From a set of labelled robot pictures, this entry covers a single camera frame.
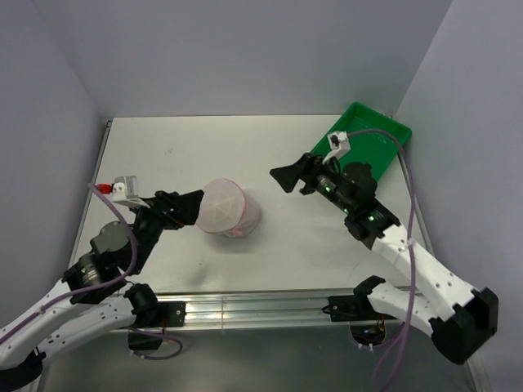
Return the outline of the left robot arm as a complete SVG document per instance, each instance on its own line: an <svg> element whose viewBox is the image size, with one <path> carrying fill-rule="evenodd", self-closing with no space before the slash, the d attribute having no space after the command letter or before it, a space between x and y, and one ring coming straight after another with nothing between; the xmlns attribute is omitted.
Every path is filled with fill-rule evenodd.
<svg viewBox="0 0 523 392"><path fill-rule="evenodd" d="M104 225L91 249L53 288L1 329L1 389L17 391L38 379L58 354L119 328L148 327L159 317L159 301L149 285L131 283L163 231L194 225L201 189L179 194L158 191L139 198L122 216Z"/></svg>

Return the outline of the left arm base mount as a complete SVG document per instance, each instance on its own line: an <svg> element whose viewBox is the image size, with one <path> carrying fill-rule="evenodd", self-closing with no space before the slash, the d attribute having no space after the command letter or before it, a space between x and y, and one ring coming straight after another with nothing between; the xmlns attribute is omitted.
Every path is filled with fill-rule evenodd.
<svg viewBox="0 0 523 392"><path fill-rule="evenodd" d="M156 360L169 354L157 354L163 343L174 343L174 356L182 351L183 344L168 332L170 327L183 327L186 317L184 301L159 302L152 309L137 316L136 322L127 329L127 346L132 354Z"/></svg>

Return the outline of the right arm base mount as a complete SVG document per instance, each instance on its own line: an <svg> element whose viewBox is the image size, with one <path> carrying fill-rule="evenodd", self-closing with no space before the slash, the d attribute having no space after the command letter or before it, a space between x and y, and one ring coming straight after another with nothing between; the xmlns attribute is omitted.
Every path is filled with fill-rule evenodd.
<svg viewBox="0 0 523 392"><path fill-rule="evenodd" d="M376 312L363 297L330 296L321 311L329 316L332 323L350 324L351 338L359 350L373 351L391 342L387 336L386 321L393 318Z"/></svg>

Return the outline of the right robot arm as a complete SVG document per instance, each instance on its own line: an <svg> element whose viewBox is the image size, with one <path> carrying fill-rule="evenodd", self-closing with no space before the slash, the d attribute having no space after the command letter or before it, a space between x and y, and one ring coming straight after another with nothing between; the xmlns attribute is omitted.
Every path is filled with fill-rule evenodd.
<svg viewBox="0 0 523 392"><path fill-rule="evenodd" d="M498 297L488 288L478 290L442 265L415 240L375 196L377 182L367 163L348 163L341 172L320 156L303 154L270 175L284 192L298 181L303 195L317 192L342 210L353 238L378 254L413 282L421 297L393 287L384 278L371 276L356 286L345 304L330 301L324 312L333 321L352 316L365 319L384 314L427 334L451 363L463 364L497 331Z"/></svg>

